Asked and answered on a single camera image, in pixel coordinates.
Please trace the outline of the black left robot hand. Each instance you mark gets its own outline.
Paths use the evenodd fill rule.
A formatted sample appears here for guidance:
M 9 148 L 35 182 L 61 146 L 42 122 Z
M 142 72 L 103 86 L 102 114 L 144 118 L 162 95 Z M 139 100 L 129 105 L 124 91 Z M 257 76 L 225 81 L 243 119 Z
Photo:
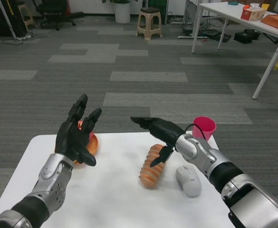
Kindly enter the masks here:
M 88 150 L 89 135 L 93 131 L 102 109 L 95 109 L 85 117 L 81 127 L 78 122 L 84 115 L 88 97 L 82 94 L 71 107 L 67 119 L 61 124 L 56 137 L 55 152 L 68 157 L 71 161 L 95 166 L 96 159 Z

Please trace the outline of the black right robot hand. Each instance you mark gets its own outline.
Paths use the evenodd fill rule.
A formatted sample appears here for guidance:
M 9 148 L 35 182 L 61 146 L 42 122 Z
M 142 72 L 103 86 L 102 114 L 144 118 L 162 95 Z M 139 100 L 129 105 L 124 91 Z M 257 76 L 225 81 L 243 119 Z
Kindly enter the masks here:
M 150 167 L 165 163 L 171 156 L 179 137 L 185 134 L 182 128 L 161 118 L 135 116 L 130 118 L 141 128 L 149 130 L 152 136 L 166 143 L 166 146 L 160 150 L 159 156 L 151 162 Z

